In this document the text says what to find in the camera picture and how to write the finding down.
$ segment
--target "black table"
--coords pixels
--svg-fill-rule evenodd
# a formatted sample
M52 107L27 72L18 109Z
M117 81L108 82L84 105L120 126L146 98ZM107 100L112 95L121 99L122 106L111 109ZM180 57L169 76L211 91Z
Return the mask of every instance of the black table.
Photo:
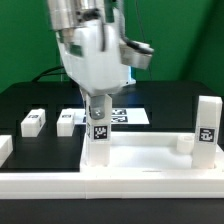
M196 82L139 82L113 96L116 108L145 108L150 125L113 125L114 131L194 132L199 95L216 96ZM13 136L14 151L0 172L78 172L85 127L57 138L62 109L83 108L71 83L17 83L0 94L0 135ZM37 138L22 138L20 122L44 108ZM219 145L224 149L221 119ZM1 200L0 223L222 223L223 199Z

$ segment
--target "white rectangular block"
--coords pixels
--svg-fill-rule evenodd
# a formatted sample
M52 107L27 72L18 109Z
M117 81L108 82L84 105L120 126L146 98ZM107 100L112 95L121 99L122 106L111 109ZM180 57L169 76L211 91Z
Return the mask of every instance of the white rectangular block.
M220 97L199 97L192 168L214 168L221 111Z
M112 99L105 96L105 117L94 120L89 113L90 97L86 101L86 163L89 166L107 166L110 161Z
M44 109L31 110L21 123L22 137L37 137L45 122Z
M62 110L57 121L57 135L58 137L72 136L75 127L75 109Z
M0 167L9 157L12 150L12 137L10 135L0 135Z

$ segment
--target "metal cylinder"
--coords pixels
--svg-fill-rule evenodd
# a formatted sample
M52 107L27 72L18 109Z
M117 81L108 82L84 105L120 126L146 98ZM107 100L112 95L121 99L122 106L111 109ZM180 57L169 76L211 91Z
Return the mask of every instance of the metal cylinder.
M74 28L79 24L76 0L47 0L54 30Z

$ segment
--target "green wall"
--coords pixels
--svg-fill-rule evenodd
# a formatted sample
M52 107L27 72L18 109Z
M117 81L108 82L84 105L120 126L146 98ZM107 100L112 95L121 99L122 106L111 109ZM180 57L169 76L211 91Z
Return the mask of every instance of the green wall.
M224 1L214 1L206 24L192 46L182 79L201 81L224 96Z
M0 91L58 63L42 0L0 1Z
M138 2L146 40L155 49L153 80L198 80L224 95L224 1ZM127 36L142 41L134 0L125 0L125 12ZM59 64L47 21L44 0L0 1L0 92ZM149 80L148 71L134 75Z

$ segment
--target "white tray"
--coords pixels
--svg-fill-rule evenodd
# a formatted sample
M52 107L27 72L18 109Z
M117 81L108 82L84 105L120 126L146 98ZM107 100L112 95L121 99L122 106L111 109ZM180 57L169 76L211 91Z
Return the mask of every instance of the white tray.
M113 133L108 167L86 166L83 152L80 173L0 174L0 199L224 198L223 151L214 169L191 169L179 134Z

